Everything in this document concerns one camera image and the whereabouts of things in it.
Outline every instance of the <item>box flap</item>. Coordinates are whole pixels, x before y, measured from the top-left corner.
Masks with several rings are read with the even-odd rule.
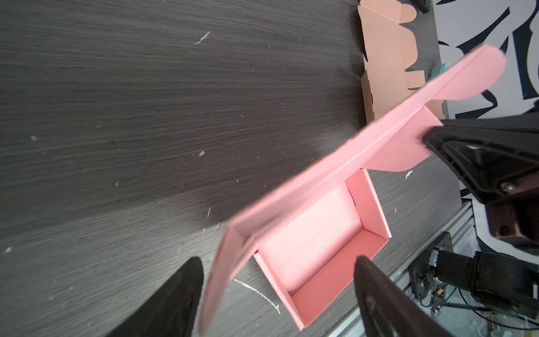
[[[412,5],[401,4],[400,6],[400,22],[412,22],[417,16],[417,11]]]
[[[371,86],[384,86],[393,88],[408,89],[408,78],[406,72],[388,67],[384,64],[369,63],[369,74],[374,73],[376,76],[371,76],[369,82]]]
[[[417,61],[417,43],[416,36],[412,33],[411,30],[399,26],[399,36],[400,36],[400,51],[403,61],[403,70],[408,69]]]
[[[379,15],[388,18],[389,20],[399,23],[401,20],[401,6],[402,4],[396,0],[361,0],[360,5],[370,9],[373,12],[378,13]]]
[[[392,141],[418,112],[422,111],[423,116],[428,116],[430,112],[424,108],[428,101],[466,99],[479,94],[496,82],[503,72],[504,64],[505,58],[500,50],[487,45],[479,46],[383,117],[367,125],[339,149],[232,217],[227,224],[206,287],[199,321],[200,332],[208,330],[226,284],[255,253],[257,242],[305,211],[338,182],[346,180],[360,168],[372,168],[366,165],[370,159]],[[389,167],[391,170],[402,171],[419,163],[418,158],[421,156],[413,154],[417,151],[424,153],[421,137],[432,126],[440,123],[437,119],[427,119],[432,123],[422,122],[421,116],[418,116],[414,121],[422,127],[414,128],[411,133],[400,133],[405,136],[399,137],[398,141],[409,146],[402,148],[399,162],[392,164],[393,157],[377,156],[378,169]]]
[[[405,74],[408,89],[421,88],[425,85],[425,72],[423,70],[407,71]]]
[[[441,108],[442,101],[439,99],[433,99],[425,103],[425,106],[436,116],[438,119],[445,119],[444,112]]]
[[[369,65],[376,63],[403,70],[399,33],[399,28],[403,27],[369,8],[358,6],[357,11],[361,18]]]

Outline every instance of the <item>cable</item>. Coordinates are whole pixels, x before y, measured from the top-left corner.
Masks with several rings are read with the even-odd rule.
[[[429,304],[429,305],[424,305],[424,304],[423,304],[423,300],[419,300],[418,302],[419,302],[419,304],[421,304],[421,306],[424,307],[424,308],[430,308],[430,307],[431,307],[430,304]]]
[[[466,299],[465,299],[464,296],[462,295],[462,292],[461,292],[460,288],[459,288],[459,293],[460,293],[460,296],[462,297],[462,300],[464,301],[464,303],[466,303],[467,305],[469,305],[469,304],[468,304],[468,301],[466,301]],[[491,320],[491,319],[489,319],[489,318],[486,318],[485,316],[481,315],[480,313],[478,313],[478,312],[475,311],[475,310],[472,310],[472,311],[473,311],[477,316],[483,318],[484,320],[487,320],[487,321],[489,321],[489,322],[491,322],[491,323],[497,324],[497,325],[502,326],[502,327],[504,327],[504,328],[515,329],[515,330],[522,330],[522,331],[539,330],[539,327],[537,327],[537,328],[517,328],[517,327],[514,327],[514,326],[508,326],[508,325],[505,325],[505,324],[502,324],[502,323],[495,322],[495,321],[493,321],[493,320]]]
[[[448,302],[437,302],[432,305],[433,308],[435,307],[448,307],[448,308],[456,308],[456,309],[466,309],[466,310],[477,310],[477,311],[492,311],[490,308],[485,307],[475,307],[473,305],[464,305],[460,303],[448,303]]]
[[[455,287],[455,289],[453,289],[453,291],[451,292],[451,294],[449,294],[449,296],[444,300],[444,302],[449,301],[449,299],[451,298],[451,296],[453,296],[453,294],[455,294],[455,290],[457,290],[457,287]]]

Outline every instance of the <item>screw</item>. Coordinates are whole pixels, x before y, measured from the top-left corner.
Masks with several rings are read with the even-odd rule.
[[[516,190],[516,185],[506,181],[500,184],[500,188],[504,192],[513,192],[514,190]]]
[[[509,236],[511,235],[511,227],[509,226],[502,226],[500,227],[500,234],[502,236]]]

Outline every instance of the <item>flat cardboard box blank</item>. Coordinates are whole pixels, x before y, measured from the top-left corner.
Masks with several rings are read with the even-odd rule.
[[[361,169],[265,241],[254,255],[299,329],[352,281],[359,255],[391,237],[367,170]]]
[[[368,123],[413,94],[411,89],[424,86],[425,73],[406,71],[417,60],[416,38],[400,24],[416,18],[415,8],[396,0],[361,0],[357,11],[369,59],[361,78]],[[444,118],[441,101],[430,102],[429,108]]]

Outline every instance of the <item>wooden tabletop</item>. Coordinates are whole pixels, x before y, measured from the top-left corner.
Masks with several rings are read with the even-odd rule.
[[[207,276],[218,223],[365,125],[356,7],[1,2],[2,335],[103,335],[190,256]],[[411,69],[430,71],[433,13],[406,26]],[[457,179],[435,157],[370,174],[389,272],[459,207]],[[210,336],[318,336],[356,301],[349,287],[300,333],[253,259],[237,279],[280,314],[231,282]]]

